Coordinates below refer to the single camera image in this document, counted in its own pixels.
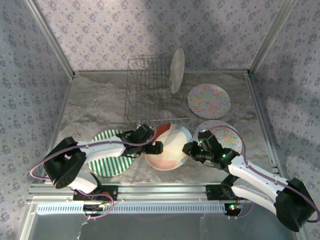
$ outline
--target plate in dish rack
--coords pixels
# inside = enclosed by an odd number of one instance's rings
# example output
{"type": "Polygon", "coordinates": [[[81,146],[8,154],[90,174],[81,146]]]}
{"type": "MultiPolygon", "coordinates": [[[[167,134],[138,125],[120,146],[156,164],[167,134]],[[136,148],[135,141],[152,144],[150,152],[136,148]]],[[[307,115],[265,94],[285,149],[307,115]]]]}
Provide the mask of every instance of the plate in dish rack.
{"type": "Polygon", "coordinates": [[[213,84],[200,84],[188,93],[192,112],[204,119],[219,119],[228,113],[231,100],[228,93],[213,84]]]}
{"type": "Polygon", "coordinates": [[[213,135],[215,135],[218,142],[223,148],[228,148],[235,150],[241,154],[242,151],[242,141],[240,137],[231,129],[223,127],[228,126],[233,130],[236,130],[230,124],[220,121],[220,120],[209,120],[201,123],[194,131],[193,140],[199,142],[198,134],[203,131],[209,130],[213,135]]]}
{"type": "Polygon", "coordinates": [[[178,92],[185,71],[185,53],[182,48],[178,48],[172,58],[170,66],[170,89],[173,94],[178,92]]]}

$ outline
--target purple patterned wall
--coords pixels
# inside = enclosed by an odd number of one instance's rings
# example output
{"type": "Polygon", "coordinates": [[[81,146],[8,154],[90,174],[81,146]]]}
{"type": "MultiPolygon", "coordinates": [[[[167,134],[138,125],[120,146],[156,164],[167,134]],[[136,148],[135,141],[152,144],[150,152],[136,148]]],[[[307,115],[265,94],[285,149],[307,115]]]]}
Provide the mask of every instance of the purple patterned wall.
{"type": "Polygon", "coordinates": [[[248,69],[282,0],[37,0],[73,70],[126,70],[132,55],[187,70],[248,69]]]}
{"type": "Polygon", "coordinates": [[[0,239],[15,239],[68,76],[23,0],[0,1],[0,239]]]}
{"type": "MultiPolygon", "coordinates": [[[[320,2],[298,1],[256,75],[281,164],[320,206],[320,2]]],[[[306,224],[310,240],[320,224],[306,224]]]]}

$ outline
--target marble surface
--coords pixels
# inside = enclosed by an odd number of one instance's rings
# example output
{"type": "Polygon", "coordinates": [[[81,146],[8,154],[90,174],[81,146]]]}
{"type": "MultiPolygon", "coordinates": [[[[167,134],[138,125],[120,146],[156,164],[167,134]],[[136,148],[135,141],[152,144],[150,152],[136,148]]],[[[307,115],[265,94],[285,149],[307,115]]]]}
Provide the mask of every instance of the marble surface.
{"type": "MultiPolygon", "coordinates": [[[[198,84],[215,84],[229,94],[230,111],[219,120],[234,126],[242,135],[249,161],[271,171],[265,140],[245,79],[245,72],[185,73],[184,81],[187,93],[198,84]]],[[[126,86],[127,74],[123,72],[76,74],[57,142],[69,136],[76,141],[90,141],[97,133],[107,129],[135,129],[135,125],[124,123],[126,86]]],[[[181,124],[192,135],[196,127],[206,121],[190,111],[187,99],[177,109],[177,114],[181,112],[190,116],[190,119],[183,120],[181,124]]],[[[83,169],[90,171],[87,165],[83,166],[83,169]]],[[[152,168],[142,155],[122,174],[115,177],[99,177],[99,179],[102,183],[208,183],[221,182],[226,176],[225,172],[204,166],[191,158],[177,169],[159,171],[152,168]]]]}

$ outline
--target colorful speckled plate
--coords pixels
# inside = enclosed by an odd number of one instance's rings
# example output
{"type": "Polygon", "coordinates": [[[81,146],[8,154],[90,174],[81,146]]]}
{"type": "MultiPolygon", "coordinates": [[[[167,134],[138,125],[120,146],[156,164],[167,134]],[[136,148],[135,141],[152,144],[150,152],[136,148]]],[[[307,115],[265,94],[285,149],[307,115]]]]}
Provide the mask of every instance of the colorful speckled plate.
{"type": "Polygon", "coordinates": [[[231,106],[228,93],[213,84],[200,84],[188,94],[192,112],[205,119],[219,119],[227,114],[231,106]]]}
{"type": "Polygon", "coordinates": [[[236,130],[233,126],[229,125],[224,121],[219,120],[209,120],[201,123],[194,131],[193,140],[198,140],[198,134],[202,131],[210,130],[212,134],[215,135],[218,142],[222,145],[223,148],[233,149],[238,153],[241,153],[242,150],[242,142],[240,137],[231,129],[226,127],[217,127],[216,126],[228,126],[234,130],[236,130]]]}
{"type": "MultiPolygon", "coordinates": [[[[117,134],[123,133],[121,130],[107,130],[96,135],[92,141],[109,139],[117,134]]],[[[99,176],[114,177],[127,170],[135,159],[131,157],[106,157],[89,162],[91,171],[99,176]]]]}

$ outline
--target purple cable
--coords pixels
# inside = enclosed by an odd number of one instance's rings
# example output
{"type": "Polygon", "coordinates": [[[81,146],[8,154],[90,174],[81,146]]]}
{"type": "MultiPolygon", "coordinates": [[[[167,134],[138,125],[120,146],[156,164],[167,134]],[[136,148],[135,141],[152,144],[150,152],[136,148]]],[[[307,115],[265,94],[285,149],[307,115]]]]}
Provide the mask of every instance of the purple cable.
{"type": "Polygon", "coordinates": [[[258,174],[259,176],[263,177],[264,179],[266,179],[266,180],[268,180],[268,181],[270,181],[270,182],[273,182],[274,184],[278,184],[278,185],[280,185],[281,187],[287,188],[287,189],[291,190],[292,192],[298,194],[298,195],[299,195],[300,197],[302,197],[309,205],[311,205],[311,207],[314,208],[314,210],[315,210],[315,212],[316,212],[316,214],[317,214],[317,218],[316,218],[315,220],[308,220],[307,222],[308,222],[308,223],[318,223],[318,222],[320,222],[320,211],[319,211],[319,209],[317,208],[317,206],[316,206],[309,198],[307,198],[307,197],[306,197],[305,195],[303,195],[301,192],[295,190],[293,187],[288,186],[288,185],[286,185],[286,184],[284,184],[284,183],[282,183],[282,182],[278,182],[277,180],[273,179],[272,177],[269,177],[269,176],[267,176],[267,175],[264,175],[263,173],[255,170],[252,166],[250,166],[250,164],[249,164],[249,162],[248,162],[248,160],[247,160],[247,157],[246,157],[246,145],[245,145],[245,142],[244,142],[243,138],[240,136],[240,134],[239,134],[236,130],[234,130],[233,128],[231,128],[231,127],[229,127],[229,126],[225,126],[225,125],[214,126],[214,127],[212,127],[211,129],[221,128],[221,127],[232,130],[232,131],[235,132],[235,133],[238,135],[238,137],[240,138],[240,140],[241,140],[241,142],[242,142],[242,146],[243,146],[243,160],[244,160],[244,163],[245,163],[246,167],[248,167],[248,169],[250,169],[250,170],[251,170],[252,172],[254,172],[255,174],[258,174]]]}
{"type": "Polygon", "coordinates": [[[254,204],[253,202],[251,202],[251,206],[250,206],[249,211],[248,211],[245,215],[242,215],[242,216],[236,216],[235,218],[236,218],[236,219],[242,219],[242,218],[244,218],[244,217],[248,216],[248,215],[249,215],[249,213],[251,213],[252,209],[254,208],[254,205],[255,205],[255,204],[254,204]]]}
{"type": "Polygon", "coordinates": [[[45,177],[45,176],[37,176],[37,175],[34,175],[34,171],[36,168],[38,168],[40,165],[43,165],[45,162],[59,156],[60,154],[64,154],[68,151],[71,151],[73,149],[81,149],[81,148],[86,148],[86,147],[93,147],[93,146],[97,146],[97,145],[101,145],[101,144],[122,144],[122,145],[130,145],[130,146],[135,146],[135,147],[140,147],[140,146],[144,146],[144,145],[147,145],[149,143],[151,143],[156,135],[157,135],[157,127],[156,127],[156,124],[153,122],[153,121],[150,121],[152,124],[153,124],[153,127],[154,127],[154,134],[152,136],[152,138],[150,138],[150,140],[146,141],[146,142],[143,142],[143,143],[131,143],[131,142],[125,142],[125,141],[110,141],[110,140],[105,140],[105,141],[99,141],[99,142],[92,142],[92,143],[88,143],[88,144],[82,144],[82,145],[77,145],[77,146],[71,146],[71,147],[67,147],[65,149],[62,149],[60,151],[57,151],[56,153],[46,157],[45,159],[43,159],[42,161],[40,161],[39,163],[37,163],[33,168],[31,168],[30,170],[30,175],[31,177],[35,178],[35,179],[40,179],[40,180],[49,180],[50,178],[49,177],[45,177]]]}
{"type": "Polygon", "coordinates": [[[78,190],[78,189],[77,189],[77,191],[78,191],[79,193],[81,193],[82,195],[87,196],[87,197],[99,197],[99,196],[108,197],[108,198],[110,199],[110,201],[111,201],[111,207],[110,207],[110,209],[109,209],[108,211],[106,211],[105,213],[100,214],[100,215],[98,215],[98,216],[91,216],[91,215],[89,215],[89,216],[88,216],[88,219],[99,219],[99,218],[102,218],[102,217],[108,215],[109,213],[111,213],[111,211],[112,211],[112,210],[114,209],[114,207],[115,207],[115,201],[114,201],[114,199],[112,198],[112,196],[110,196],[109,194],[106,194],[106,193],[101,193],[101,194],[87,194],[87,193],[84,193],[83,191],[78,190]]]}

